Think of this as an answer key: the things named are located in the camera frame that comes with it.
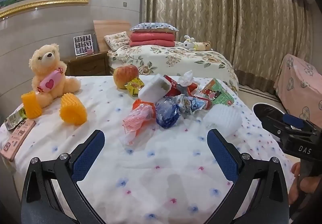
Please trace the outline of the person's right hand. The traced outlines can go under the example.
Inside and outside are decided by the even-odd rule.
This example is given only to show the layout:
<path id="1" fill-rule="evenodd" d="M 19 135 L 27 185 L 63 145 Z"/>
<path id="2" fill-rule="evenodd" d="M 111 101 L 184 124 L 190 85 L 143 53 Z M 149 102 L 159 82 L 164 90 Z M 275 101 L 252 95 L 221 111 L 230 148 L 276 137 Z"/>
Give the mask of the person's right hand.
<path id="1" fill-rule="evenodd" d="M 297 200 L 300 191 L 303 191 L 304 193 L 314 193 L 320 182 L 318 176 L 306 177 L 300 180 L 300 162 L 297 162 L 292 166 L 291 172 L 295 178 L 289 190 L 289 205 L 292 205 Z"/>

